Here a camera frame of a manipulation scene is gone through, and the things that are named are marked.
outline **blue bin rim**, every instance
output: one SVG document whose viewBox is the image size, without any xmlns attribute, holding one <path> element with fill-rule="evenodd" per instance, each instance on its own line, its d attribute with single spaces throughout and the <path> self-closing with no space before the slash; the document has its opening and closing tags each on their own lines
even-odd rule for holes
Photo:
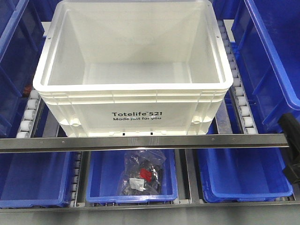
<svg viewBox="0 0 300 225">
<path fill-rule="evenodd" d="M 175 166 L 175 154 L 173 149 L 170 150 L 170 166 Z M 162 195 L 115 195 L 115 196 L 106 196 L 103 198 L 103 201 L 99 201 L 99 197 L 91 197 L 90 196 L 90 190 L 91 190 L 91 183 L 92 179 L 90 179 L 93 176 L 93 166 L 94 166 L 94 158 L 91 157 L 90 161 L 90 171 L 89 171 L 89 179 L 88 179 L 88 187 L 86 192 L 86 200 L 90 203 L 146 203 L 146 202 L 153 202 L 153 201 L 172 201 L 177 198 L 177 190 L 178 190 L 178 184 L 177 184 L 177 175 L 176 170 L 170 170 L 171 172 L 171 181 L 172 181 L 172 194 L 171 195 L 164 195 L 162 200 Z"/>
<path fill-rule="evenodd" d="M 15 7 L 15 10 L 13 11 L 2 35 L 1 35 L 1 41 L 0 41 L 0 62 L 2 61 L 2 58 L 4 56 L 4 53 L 8 47 L 8 44 L 10 42 L 10 39 L 12 35 L 15 32 L 15 29 L 23 15 L 23 12 L 25 8 L 28 5 L 29 0 L 19 0 L 17 6 Z"/>
<path fill-rule="evenodd" d="M 263 19 L 258 11 L 258 8 L 256 7 L 254 0 L 244 0 L 244 2 L 253 20 L 254 26 L 256 27 L 257 33 L 262 41 L 263 47 L 266 50 L 287 104 L 295 110 L 300 110 L 300 99 L 297 97 L 292 87 L 276 47 L 274 46 L 268 30 L 263 23 Z"/>
<path fill-rule="evenodd" d="M 71 163 L 72 160 L 72 152 L 66 152 L 65 154 L 65 160 L 64 160 L 64 169 L 61 176 L 61 182 L 60 182 L 60 194 L 58 199 L 25 199 L 25 200 L 0 200 L 0 208 L 29 208 L 32 206 L 48 206 L 48 205 L 60 205 L 63 203 L 65 198 L 65 193 L 67 190 L 66 183 L 63 181 L 66 181 L 68 178 L 68 171 L 70 167 L 73 165 Z"/>
</svg>

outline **blue plastic bin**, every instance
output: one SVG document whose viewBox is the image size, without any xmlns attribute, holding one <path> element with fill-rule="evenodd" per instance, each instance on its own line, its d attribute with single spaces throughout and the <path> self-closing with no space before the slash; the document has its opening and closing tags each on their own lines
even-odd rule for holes
<svg viewBox="0 0 300 225">
<path fill-rule="evenodd" d="M 51 21 L 56 5 L 61 0 L 33 0 L 41 21 Z"/>
<path fill-rule="evenodd" d="M 290 196 L 279 148 L 198 150 L 204 199 L 262 202 Z"/>
<path fill-rule="evenodd" d="M 299 0 L 244 0 L 233 23 L 247 70 L 242 76 L 248 74 L 267 132 L 281 131 L 284 113 L 300 120 L 299 12 Z"/>
<path fill-rule="evenodd" d="M 166 156 L 163 167 L 161 195 L 117 195 L 120 175 L 124 171 L 126 151 L 94 151 L 90 158 L 90 173 L 86 199 L 90 203 L 165 202 L 177 198 L 177 178 L 174 150 L 162 150 Z"/>
<path fill-rule="evenodd" d="M 74 153 L 0 154 L 0 208 L 67 206 Z"/>
<path fill-rule="evenodd" d="M 241 0 L 212 0 L 218 20 L 233 20 Z"/>
<path fill-rule="evenodd" d="M 0 137 L 12 127 L 24 86 L 33 76 L 44 29 L 31 0 L 0 0 Z"/>
</svg>

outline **metal bar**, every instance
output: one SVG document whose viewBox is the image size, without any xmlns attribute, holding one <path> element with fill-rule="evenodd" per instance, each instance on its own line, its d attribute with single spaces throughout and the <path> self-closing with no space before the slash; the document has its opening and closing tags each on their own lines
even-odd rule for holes
<svg viewBox="0 0 300 225">
<path fill-rule="evenodd" d="M 187 178 L 188 178 L 188 190 L 189 190 L 189 203 L 200 203 L 197 178 L 195 172 L 194 151 L 185 150 L 187 161 Z"/>
<path fill-rule="evenodd" d="M 79 175 L 79 188 L 76 198 L 77 206 L 92 206 L 86 201 L 86 191 L 90 171 L 90 152 L 84 152 L 82 155 L 81 174 Z"/>
<path fill-rule="evenodd" d="M 288 147 L 284 134 L 0 139 L 0 153 Z"/>
<path fill-rule="evenodd" d="M 232 134 L 233 133 L 224 99 L 217 111 L 215 119 L 216 119 L 218 134 Z"/>
<path fill-rule="evenodd" d="M 178 199 L 185 199 L 187 196 L 185 195 L 184 181 L 183 181 L 183 173 L 181 166 L 181 158 L 180 151 L 184 151 L 183 149 L 175 149 L 175 164 L 176 164 L 176 175 L 177 175 L 177 183 L 178 183 Z"/>
<path fill-rule="evenodd" d="M 204 203 L 204 204 L 164 204 L 164 205 L 114 205 L 74 208 L 29 208 L 29 209 L 0 209 L 1 213 L 16 212 L 64 212 L 64 211 L 100 211 L 100 210 L 137 210 L 137 209 L 166 209 L 166 208 L 187 208 L 187 207 L 243 207 L 243 206 L 274 206 L 274 205 L 298 205 L 300 201 L 282 202 L 226 202 L 226 203 Z"/>
<path fill-rule="evenodd" d="M 43 137 L 57 137 L 59 128 L 60 125 L 58 121 L 53 116 L 53 114 L 49 111 L 44 132 L 43 132 Z"/>
</svg>

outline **metal track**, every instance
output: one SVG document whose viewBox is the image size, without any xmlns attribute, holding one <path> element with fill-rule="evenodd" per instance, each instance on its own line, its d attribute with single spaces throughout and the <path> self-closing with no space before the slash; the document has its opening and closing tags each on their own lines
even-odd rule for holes
<svg viewBox="0 0 300 225">
<path fill-rule="evenodd" d="M 0 153 L 288 147 L 284 134 L 0 139 Z"/>
</svg>

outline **white roller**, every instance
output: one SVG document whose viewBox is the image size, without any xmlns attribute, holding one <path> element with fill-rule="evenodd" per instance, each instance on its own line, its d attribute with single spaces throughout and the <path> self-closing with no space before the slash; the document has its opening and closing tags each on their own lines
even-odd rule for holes
<svg viewBox="0 0 300 225">
<path fill-rule="evenodd" d="M 37 106 L 38 106 L 38 100 L 36 100 L 36 99 L 30 99 L 27 102 L 27 108 L 28 109 L 36 109 Z"/>
<path fill-rule="evenodd" d="M 81 160 L 81 154 L 77 154 L 76 155 L 76 161 L 80 161 Z"/>
<path fill-rule="evenodd" d="M 244 90 L 242 87 L 235 87 L 234 92 L 236 96 L 243 96 L 244 95 Z"/>
<path fill-rule="evenodd" d="M 76 192 L 72 192 L 72 196 L 71 196 L 71 199 L 75 199 L 76 198 Z"/>
<path fill-rule="evenodd" d="M 37 90 L 32 90 L 32 91 L 30 92 L 30 98 L 31 98 L 31 99 L 39 99 L 38 91 L 37 91 Z"/>
<path fill-rule="evenodd" d="M 246 128 L 246 130 L 247 130 L 247 133 L 250 134 L 250 135 L 257 134 L 257 131 L 255 130 L 254 127 L 248 127 L 248 128 Z"/>
<path fill-rule="evenodd" d="M 237 78 L 237 77 L 238 77 L 238 71 L 237 71 L 236 69 L 232 69 L 231 72 L 232 72 L 232 76 L 233 76 L 234 78 Z"/>
<path fill-rule="evenodd" d="M 80 161 L 76 161 L 75 162 L 75 168 L 79 168 L 80 167 Z"/>
<path fill-rule="evenodd" d="M 244 105 L 247 104 L 247 100 L 244 96 L 238 96 L 237 100 L 238 100 L 238 105 L 239 106 L 244 106 Z"/>
<path fill-rule="evenodd" d="M 77 190 L 77 184 L 73 184 L 72 185 L 72 191 L 76 191 Z"/>
<path fill-rule="evenodd" d="M 28 132 L 19 132 L 16 136 L 16 138 L 29 138 Z"/>
<path fill-rule="evenodd" d="M 233 87 L 239 87 L 240 86 L 240 79 L 234 78 L 233 79 Z"/>
<path fill-rule="evenodd" d="M 24 119 L 25 120 L 33 120 L 35 114 L 36 114 L 36 111 L 34 109 L 25 110 L 25 112 L 24 112 Z"/>
<path fill-rule="evenodd" d="M 72 201 L 70 202 L 70 207 L 75 207 L 75 200 L 72 200 Z"/>
<path fill-rule="evenodd" d="M 228 54 L 227 58 L 228 58 L 228 61 L 233 61 L 233 55 L 232 54 Z"/>
<path fill-rule="evenodd" d="M 235 69 L 235 62 L 229 62 L 230 69 Z"/>
<path fill-rule="evenodd" d="M 75 176 L 74 178 L 73 178 L 73 183 L 77 183 L 78 182 L 78 176 Z"/>
<path fill-rule="evenodd" d="M 79 169 L 74 169 L 74 174 L 75 174 L 76 176 L 78 176 L 78 174 L 79 174 Z"/>
<path fill-rule="evenodd" d="M 231 48 L 229 46 L 226 46 L 225 51 L 226 51 L 226 54 L 229 54 L 229 53 L 231 53 Z"/>
<path fill-rule="evenodd" d="M 240 107 L 240 113 L 242 114 L 242 116 L 248 116 L 250 115 L 250 109 L 248 106 L 241 106 Z"/>
<path fill-rule="evenodd" d="M 229 46 L 229 41 L 228 40 L 223 40 L 224 46 Z"/>
<path fill-rule="evenodd" d="M 250 116 L 243 117 L 245 127 L 250 128 L 253 126 L 253 119 Z"/>
<path fill-rule="evenodd" d="M 30 131 L 32 126 L 31 120 L 23 120 L 20 124 L 20 130 L 21 131 Z"/>
<path fill-rule="evenodd" d="M 219 29 L 220 29 L 220 32 L 221 32 L 221 33 L 224 33 L 224 32 L 226 32 L 226 28 L 225 28 L 224 26 L 222 26 L 222 27 L 219 27 Z"/>
</svg>

